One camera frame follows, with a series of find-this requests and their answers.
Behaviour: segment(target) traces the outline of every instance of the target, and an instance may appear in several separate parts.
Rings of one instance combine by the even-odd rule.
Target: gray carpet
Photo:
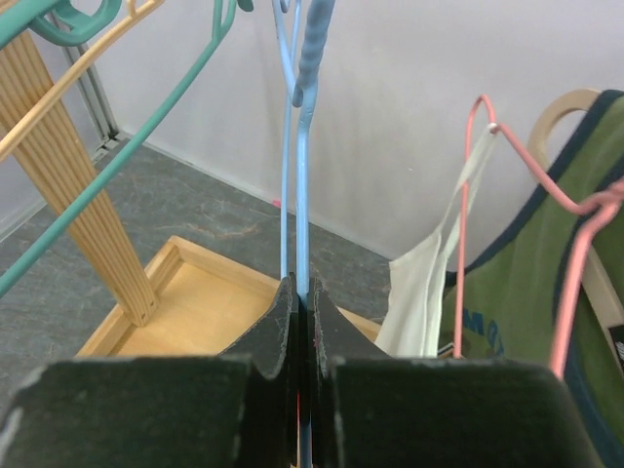
[[[279,277],[280,217],[270,204],[144,147],[107,191],[143,264],[177,235]],[[54,219],[44,209],[0,244],[0,272]],[[387,260],[316,226],[310,242],[311,274],[324,280],[334,302],[380,322],[389,291]],[[290,244],[294,253],[293,229]],[[63,235],[0,299],[0,412],[28,371],[72,357],[113,305]]]

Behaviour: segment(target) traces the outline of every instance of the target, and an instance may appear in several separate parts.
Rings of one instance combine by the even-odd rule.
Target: white bag
[[[434,358],[438,354],[442,295],[449,256],[459,241],[461,209],[445,242],[442,234],[452,210],[453,201],[465,181],[470,180],[468,213],[484,167],[493,149],[495,134],[488,125],[471,152],[455,185],[447,211],[434,231],[411,251],[390,261],[390,294],[388,313],[375,344],[396,357]]]

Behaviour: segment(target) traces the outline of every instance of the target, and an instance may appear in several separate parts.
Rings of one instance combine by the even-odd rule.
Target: wooden base
[[[179,237],[172,237],[146,268],[160,298],[144,327],[116,305],[79,356],[217,354],[268,309],[279,282]],[[379,325],[341,312],[369,339]]]

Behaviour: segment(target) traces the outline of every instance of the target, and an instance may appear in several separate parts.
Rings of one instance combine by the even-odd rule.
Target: pink hanger
[[[484,104],[487,110],[489,121],[494,124],[496,121],[494,109],[487,96],[481,95],[475,101],[470,112],[468,125],[466,126],[465,140],[465,159],[470,156],[472,146],[472,129],[474,126],[475,116],[481,104]],[[559,204],[568,212],[575,215],[586,215],[595,209],[597,212],[587,220],[577,233],[570,258],[568,262],[567,274],[565,276],[564,288],[562,291],[562,300],[559,304],[557,314],[557,322],[555,325],[555,336],[553,340],[553,349],[551,354],[550,367],[558,378],[563,378],[564,368],[566,365],[567,348],[569,346],[569,337],[572,331],[574,321],[574,311],[576,308],[576,300],[580,288],[581,276],[585,265],[585,258],[589,250],[594,236],[606,226],[617,214],[619,208],[624,201],[624,178],[614,182],[605,191],[594,193],[586,198],[580,204],[572,201],[563,190],[552,180],[548,174],[533,159],[523,145],[518,141],[514,134],[504,124],[496,124],[493,133],[501,132],[505,135],[512,147],[518,152],[520,157],[525,161],[529,170],[535,175],[539,182],[544,186],[546,191],[550,193]],[[453,357],[461,357],[461,333],[463,328],[463,295],[464,295],[464,269],[466,261],[466,212],[468,207],[469,185],[464,183],[462,189],[461,200],[461,216],[459,230],[459,252],[457,261],[457,297],[455,302],[455,328],[454,328],[454,349]]]

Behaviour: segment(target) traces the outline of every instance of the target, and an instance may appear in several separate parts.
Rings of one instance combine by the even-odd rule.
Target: light blue hanger
[[[107,27],[119,13],[122,0],[101,0],[92,15],[71,5],[70,0],[20,0],[0,16],[0,49],[30,27],[58,46],[84,44]],[[64,31],[49,22],[45,15],[54,13],[70,30]]]
[[[281,0],[280,7],[283,13],[287,13],[290,8],[289,0]],[[292,24],[291,35],[291,69],[296,59],[296,38],[299,34],[301,24],[301,0],[296,0],[294,5],[294,23]],[[282,196],[280,206],[280,275],[286,278],[289,274],[289,162],[291,159],[291,118],[293,115],[293,104],[291,94],[286,91],[284,105],[284,134],[282,140]]]
[[[301,57],[299,59],[299,74],[294,77],[293,50],[289,56],[289,46],[286,39],[286,29],[284,28],[283,13],[286,13],[290,6],[290,0],[272,0],[273,15],[277,29],[280,59],[282,70],[286,81],[287,107],[285,116],[285,136],[282,148],[282,206],[281,206],[281,273],[284,276],[286,263],[286,251],[288,248],[288,230],[285,223],[288,209],[288,200],[284,194],[288,194],[288,143],[290,132],[290,107],[289,102],[294,107],[301,107],[299,120],[296,128],[296,291],[303,306],[303,314],[308,304],[308,294],[310,289],[310,237],[309,237],[309,215],[308,215],[308,146],[310,137],[310,125],[314,116],[316,98],[318,94],[318,76],[323,49],[327,42],[328,29],[332,19],[333,5],[335,0],[312,0],[308,10],[305,25],[305,37],[301,46]],[[296,1],[296,8],[300,8],[300,0]],[[296,29],[298,18],[295,18],[293,29]],[[292,47],[296,34],[293,34]],[[299,319],[306,321],[304,315]],[[310,415],[302,414],[299,418],[300,433],[300,459],[303,468],[312,466],[312,427],[310,425]]]

